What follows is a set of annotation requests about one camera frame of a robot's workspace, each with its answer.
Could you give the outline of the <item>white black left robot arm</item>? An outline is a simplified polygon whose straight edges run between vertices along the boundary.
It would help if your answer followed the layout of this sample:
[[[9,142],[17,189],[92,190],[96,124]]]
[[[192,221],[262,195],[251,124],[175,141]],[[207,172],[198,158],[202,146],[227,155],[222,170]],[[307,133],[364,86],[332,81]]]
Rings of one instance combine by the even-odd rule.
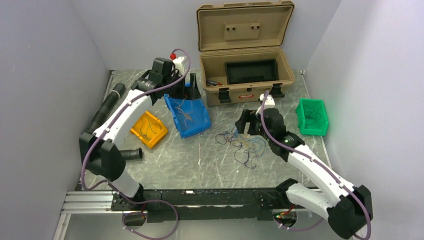
[[[177,89],[189,73],[188,56],[172,55],[170,59],[157,57],[150,70],[133,82],[126,98],[115,112],[95,122],[80,135],[82,160],[80,183],[88,190],[86,171],[104,177],[112,188],[124,196],[124,204],[131,210],[139,209],[144,201],[144,188],[126,170],[124,151],[120,150],[124,138],[137,120],[158,99]]]

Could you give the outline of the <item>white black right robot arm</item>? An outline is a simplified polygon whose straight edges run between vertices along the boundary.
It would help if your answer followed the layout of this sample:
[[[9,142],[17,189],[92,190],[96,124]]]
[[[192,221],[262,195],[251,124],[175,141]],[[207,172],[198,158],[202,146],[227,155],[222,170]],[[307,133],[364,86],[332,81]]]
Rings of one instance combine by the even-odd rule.
[[[373,205],[371,191],[364,185],[355,186],[320,160],[296,134],[287,131],[284,118],[276,108],[244,109],[235,122],[238,133],[261,136],[272,152],[305,174],[320,191],[312,190],[294,179],[277,186],[276,203],[287,208],[300,205],[327,221],[341,238],[369,240],[371,238]]]

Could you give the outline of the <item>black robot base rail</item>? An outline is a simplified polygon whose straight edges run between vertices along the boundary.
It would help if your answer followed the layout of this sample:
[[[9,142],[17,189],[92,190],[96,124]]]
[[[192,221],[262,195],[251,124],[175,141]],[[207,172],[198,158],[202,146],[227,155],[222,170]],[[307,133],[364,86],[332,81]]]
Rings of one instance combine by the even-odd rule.
[[[113,194],[114,212],[146,214],[148,223],[178,219],[271,221],[272,214],[289,211],[292,204],[276,188],[145,189],[147,204],[134,204]]]

